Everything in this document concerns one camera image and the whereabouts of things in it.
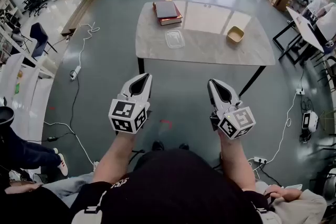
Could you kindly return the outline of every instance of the red book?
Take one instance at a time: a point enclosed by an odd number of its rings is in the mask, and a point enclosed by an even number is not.
[[[175,3],[174,3],[174,6],[175,6],[175,9],[176,9],[177,16],[176,17],[171,17],[171,18],[158,19],[160,25],[170,25],[170,24],[176,24],[176,23],[181,23],[182,22],[182,15],[181,15],[179,9],[176,7]],[[155,2],[153,2],[153,9],[154,9],[154,12],[156,14]]]

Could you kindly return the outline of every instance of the gray book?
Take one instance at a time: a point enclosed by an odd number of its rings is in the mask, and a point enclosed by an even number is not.
[[[173,1],[158,1],[155,2],[156,15],[159,19],[177,17],[177,12]]]

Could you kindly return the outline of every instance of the plastic container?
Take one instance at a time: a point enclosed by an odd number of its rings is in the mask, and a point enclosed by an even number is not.
[[[233,43],[238,44],[244,36],[244,31],[238,28],[237,26],[233,26],[226,35],[226,39]]]
[[[184,38],[180,31],[171,30],[165,33],[168,47],[171,49],[182,48],[185,46]]]

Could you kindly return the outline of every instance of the gray floor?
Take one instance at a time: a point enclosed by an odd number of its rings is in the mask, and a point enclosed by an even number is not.
[[[145,2],[158,0],[96,0],[81,23],[100,27],[93,38],[86,41],[82,53],[82,70],[79,74],[80,91],[77,97],[73,128],[80,137],[92,160],[99,160],[113,141],[115,134],[108,120],[110,103],[125,81],[138,74],[135,56],[135,31],[138,16]],[[188,0],[233,7],[259,18],[269,39],[283,29],[286,17],[273,8],[268,0]],[[82,39],[87,37],[86,27],[74,34],[58,72],[50,94],[47,122],[69,123],[71,105],[77,83],[70,82],[69,73],[78,65],[78,53]],[[288,31],[282,42],[295,36]],[[276,59],[279,49],[271,41]],[[239,92],[257,67],[207,65],[190,62],[169,62],[145,60],[145,69],[153,74],[151,110],[153,113],[144,130],[138,133],[136,149],[149,150],[153,140],[161,140],[166,148],[188,143],[192,151],[206,159],[211,165],[218,163],[219,138],[212,131],[209,115],[212,111],[207,81],[216,78],[225,81]],[[312,64],[305,67],[302,85],[311,98],[319,115],[332,109],[331,94],[323,83],[318,84],[318,74]],[[256,126],[242,138],[246,156],[259,156],[270,160],[278,149],[286,112],[290,108],[295,88],[298,86],[302,68],[294,67],[285,57],[276,65],[267,67],[258,80],[243,95],[242,100],[250,106],[256,119]],[[319,127],[308,144],[299,143],[302,115],[300,99],[296,98],[290,112],[291,127],[286,129],[285,139],[275,160],[265,170],[278,179],[282,185],[304,184],[315,177],[323,165],[321,144],[331,144],[327,132]],[[172,122],[169,125],[160,120]],[[59,136],[67,132],[63,126],[44,127],[44,137]],[[69,175],[75,176],[92,170],[77,140],[72,135],[45,143],[58,147],[64,154]],[[260,173],[261,178],[272,183]]]

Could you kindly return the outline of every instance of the white table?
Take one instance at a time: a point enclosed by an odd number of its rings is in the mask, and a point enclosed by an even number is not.
[[[256,17],[217,5],[174,3],[183,16],[182,23],[161,26],[152,2],[145,3],[142,8],[135,38],[140,73],[144,73],[144,59],[259,66],[241,91],[242,95],[266,66],[275,64],[269,39]],[[232,26],[245,32],[237,45],[226,40]],[[184,47],[172,49],[167,45],[165,35],[170,30],[180,31]]]
[[[279,57],[279,60],[287,55],[289,60],[295,65],[298,61],[300,61],[305,54],[306,50],[308,49],[309,46],[299,55],[299,57],[294,60],[293,57],[289,54],[289,50],[300,41],[301,38],[304,39],[308,44],[314,46],[317,48],[319,51],[324,52],[321,44],[319,41],[316,39],[315,34],[311,30],[310,27],[311,24],[310,22],[301,16],[299,13],[295,12],[291,8],[287,7],[287,11],[289,12],[289,15],[293,18],[293,21],[286,26],[282,31],[280,31],[274,38],[273,41],[274,43],[279,47],[279,49],[283,52],[281,56]],[[280,44],[280,42],[277,40],[278,37],[283,35],[288,29],[290,29],[292,26],[296,25],[297,29],[299,30],[299,34],[291,40],[291,42],[287,45],[286,49]]]

